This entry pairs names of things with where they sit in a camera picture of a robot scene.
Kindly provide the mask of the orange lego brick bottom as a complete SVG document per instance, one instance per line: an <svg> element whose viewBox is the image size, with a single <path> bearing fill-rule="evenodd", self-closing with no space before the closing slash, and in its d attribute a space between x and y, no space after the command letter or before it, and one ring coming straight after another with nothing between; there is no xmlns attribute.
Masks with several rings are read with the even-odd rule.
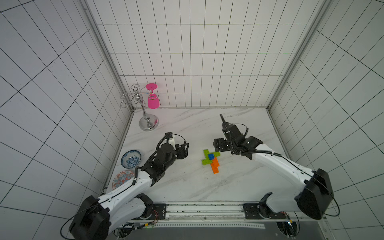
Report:
<svg viewBox="0 0 384 240"><path fill-rule="evenodd" d="M219 173L219 169L217 167L212 167L212 171L214 174Z"/></svg>

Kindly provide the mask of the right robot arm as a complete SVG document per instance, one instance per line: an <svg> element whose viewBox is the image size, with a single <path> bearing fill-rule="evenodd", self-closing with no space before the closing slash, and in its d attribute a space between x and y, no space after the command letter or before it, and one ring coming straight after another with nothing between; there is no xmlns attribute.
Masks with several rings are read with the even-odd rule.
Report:
<svg viewBox="0 0 384 240"><path fill-rule="evenodd" d="M321 220L334 200L330 177L322 169L313 171L268 148L263 141L242 134L237 124L222 123L224 138L213 142L217 152L230 151L268 167L287 183L281 190L266 193L256 208L263 219L280 212L300 211L314 220Z"/></svg>

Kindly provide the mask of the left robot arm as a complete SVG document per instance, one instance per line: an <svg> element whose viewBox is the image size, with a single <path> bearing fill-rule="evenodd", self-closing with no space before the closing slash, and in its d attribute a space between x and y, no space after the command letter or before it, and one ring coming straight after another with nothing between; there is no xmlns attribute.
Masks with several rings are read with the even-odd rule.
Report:
<svg viewBox="0 0 384 240"><path fill-rule="evenodd" d="M98 198L87 197L71 217L69 232L73 239L105 240L129 220L149 217L153 201L144 192L157 183L176 160L186 158L188 150L187 142L182 145L158 144L145 164L135 169L133 179Z"/></svg>

